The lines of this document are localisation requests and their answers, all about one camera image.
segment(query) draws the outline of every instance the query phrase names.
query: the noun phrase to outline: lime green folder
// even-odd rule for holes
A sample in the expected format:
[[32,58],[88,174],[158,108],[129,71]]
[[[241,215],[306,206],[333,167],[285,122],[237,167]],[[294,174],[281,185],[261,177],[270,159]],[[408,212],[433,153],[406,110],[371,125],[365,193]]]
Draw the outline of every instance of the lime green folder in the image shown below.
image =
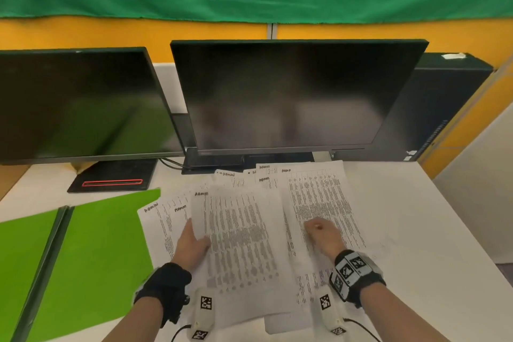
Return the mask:
[[28,337],[42,342],[124,316],[153,267],[137,210],[150,190],[78,205]]
[[10,341],[57,210],[0,223],[0,341]]

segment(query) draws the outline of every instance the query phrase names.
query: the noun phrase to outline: black monitor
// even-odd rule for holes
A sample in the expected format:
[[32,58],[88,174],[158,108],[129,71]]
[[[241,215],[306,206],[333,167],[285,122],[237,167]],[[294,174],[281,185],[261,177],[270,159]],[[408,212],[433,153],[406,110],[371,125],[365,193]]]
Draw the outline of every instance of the black monitor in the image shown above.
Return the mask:
[[203,155],[364,149],[425,40],[172,41]]
[[146,48],[0,52],[0,164],[183,155]]

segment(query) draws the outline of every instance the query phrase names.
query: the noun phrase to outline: wristband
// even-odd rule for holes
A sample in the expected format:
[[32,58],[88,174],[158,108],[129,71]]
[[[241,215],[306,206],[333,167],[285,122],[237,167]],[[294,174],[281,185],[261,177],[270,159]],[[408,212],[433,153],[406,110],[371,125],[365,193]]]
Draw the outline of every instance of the wristband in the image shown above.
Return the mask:
[[133,304],[142,297],[155,297],[163,309],[161,328],[169,320],[176,324],[182,307],[189,304],[189,296],[185,294],[185,286],[192,280],[189,272],[179,265],[168,262],[156,268],[148,276],[133,296]]
[[335,272],[330,274],[329,283],[340,299],[360,308],[360,292],[375,282],[386,286],[381,269],[366,254],[344,250],[335,259]]

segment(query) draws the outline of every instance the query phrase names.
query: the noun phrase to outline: white desk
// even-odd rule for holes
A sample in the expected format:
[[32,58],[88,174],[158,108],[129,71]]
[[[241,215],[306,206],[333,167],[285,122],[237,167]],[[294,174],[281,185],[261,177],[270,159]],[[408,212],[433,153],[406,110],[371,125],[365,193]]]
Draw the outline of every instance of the white desk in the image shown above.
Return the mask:
[[[394,242],[379,262],[388,287],[452,342],[513,341],[513,288],[422,168],[415,162],[346,162],[345,170],[360,207]],[[0,221],[120,194],[69,195],[66,190],[74,177],[61,164],[32,166],[0,202]],[[160,187],[166,195],[196,179],[158,164],[151,188]],[[117,321],[56,340],[100,341]],[[351,341],[371,340],[357,326],[350,327]],[[168,323],[157,341],[169,342],[175,329]],[[185,341],[185,333],[181,334],[177,340]],[[257,319],[222,330],[209,340],[313,338],[311,329],[269,336],[263,319]]]

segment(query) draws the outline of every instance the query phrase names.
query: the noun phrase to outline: monitor stand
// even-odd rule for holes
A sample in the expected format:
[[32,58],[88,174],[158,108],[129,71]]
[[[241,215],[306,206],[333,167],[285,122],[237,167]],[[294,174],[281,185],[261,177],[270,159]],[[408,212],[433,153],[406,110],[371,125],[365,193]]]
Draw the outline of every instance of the monitor stand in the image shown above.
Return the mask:
[[156,164],[156,158],[100,161],[75,177],[68,193],[144,191]]
[[246,169],[256,168],[257,164],[313,161],[313,154],[311,152],[201,156],[198,154],[196,147],[189,147],[185,152],[182,174],[210,174],[214,173],[216,169],[242,172]]

